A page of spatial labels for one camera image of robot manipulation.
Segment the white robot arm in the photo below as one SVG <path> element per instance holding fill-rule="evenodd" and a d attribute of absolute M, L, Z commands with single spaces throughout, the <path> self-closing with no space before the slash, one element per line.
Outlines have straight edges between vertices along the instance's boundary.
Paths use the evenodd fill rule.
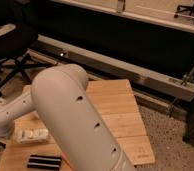
<path fill-rule="evenodd" d="M 87 85 L 87 72 L 76 64 L 47 68 L 0 108 L 0 128 L 35 111 L 75 171 L 136 171 L 87 97 Z"/>

